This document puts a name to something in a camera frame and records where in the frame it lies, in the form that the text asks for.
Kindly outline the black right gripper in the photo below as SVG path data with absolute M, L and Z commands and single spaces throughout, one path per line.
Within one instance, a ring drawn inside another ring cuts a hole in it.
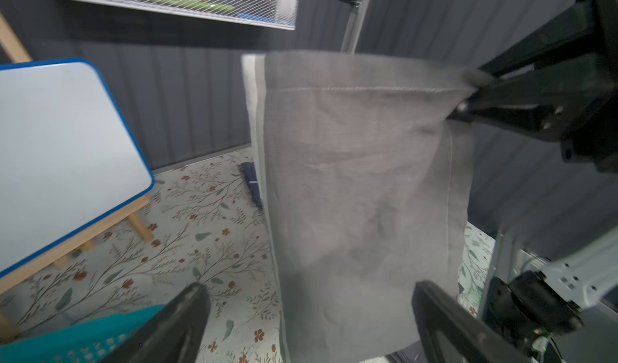
M 532 64 L 561 62 L 498 79 L 465 99 L 449 118 L 561 140 L 564 162 L 616 172 L 617 0 L 576 2 L 480 70 L 500 77 Z

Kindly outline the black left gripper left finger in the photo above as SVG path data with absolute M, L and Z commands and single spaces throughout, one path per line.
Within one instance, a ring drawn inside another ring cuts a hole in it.
M 207 288 L 191 284 L 103 361 L 193 363 L 200 351 L 210 308 Z

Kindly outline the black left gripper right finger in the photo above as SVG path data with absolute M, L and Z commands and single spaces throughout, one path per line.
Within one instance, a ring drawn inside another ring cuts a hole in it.
M 429 362 L 529 362 L 431 281 L 418 282 L 412 308 Z

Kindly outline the teal plastic basket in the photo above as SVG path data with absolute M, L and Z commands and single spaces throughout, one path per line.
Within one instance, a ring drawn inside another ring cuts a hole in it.
M 1 347 L 2 362 L 99 362 L 164 307 L 115 314 L 15 341 Z

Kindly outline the grey pillowcase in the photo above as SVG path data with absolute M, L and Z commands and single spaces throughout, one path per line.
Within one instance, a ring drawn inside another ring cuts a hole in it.
M 419 339 L 424 280 L 457 294 L 474 134 L 492 76 L 319 51 L 241 59 L 287 362 L 361 362 Z

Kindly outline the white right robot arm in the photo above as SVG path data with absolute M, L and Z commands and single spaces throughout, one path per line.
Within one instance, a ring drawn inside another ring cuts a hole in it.
M 522 353 L 614 328 L 617 0 L 575 2 L 482 66 L 471 222 L 497 237 L 479 318 Z

